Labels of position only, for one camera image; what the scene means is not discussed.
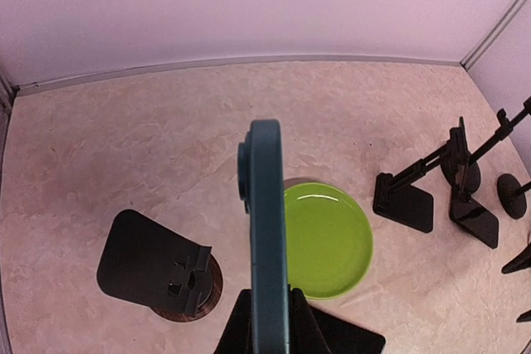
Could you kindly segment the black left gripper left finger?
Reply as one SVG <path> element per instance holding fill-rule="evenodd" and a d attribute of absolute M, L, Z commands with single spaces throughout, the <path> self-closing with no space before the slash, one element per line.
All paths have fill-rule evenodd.
<path fill-rule="evenodd" d="M 251 354 L 251 290 L 243 289 L 227 320 L 216 347 L 216 354 Z"/>

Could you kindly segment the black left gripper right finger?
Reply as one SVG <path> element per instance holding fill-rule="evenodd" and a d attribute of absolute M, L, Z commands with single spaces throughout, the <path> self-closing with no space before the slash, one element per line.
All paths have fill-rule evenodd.
<path fill-rule="evenodd" d="M 290 290 L 290 353 L 330 353 L 304 293 Z"/>

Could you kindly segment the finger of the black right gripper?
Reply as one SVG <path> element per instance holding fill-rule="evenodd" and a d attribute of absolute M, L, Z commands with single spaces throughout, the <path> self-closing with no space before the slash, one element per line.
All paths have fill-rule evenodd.
<path fill-rule="evenodd" d="M 525 313 L 522 313 L 516 319 L 516 323 L 530 322 L 531 321 L 531 310 L 528 310 Z"/>
<path fill-rule="evenodd" d="M 502 274 L 512 274 L 531 267 L 531 243 L 501 269 Z"/>

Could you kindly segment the black phone teal case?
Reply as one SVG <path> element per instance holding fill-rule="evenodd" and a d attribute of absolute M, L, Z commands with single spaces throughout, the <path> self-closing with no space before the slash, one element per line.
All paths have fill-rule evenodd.
<path fill-rule="evenodd" d="M 290 351 L 285 201 L 280 123 L 251 122 L 238 145 L 238 189 L 250 217 L 254 353 Z"/>

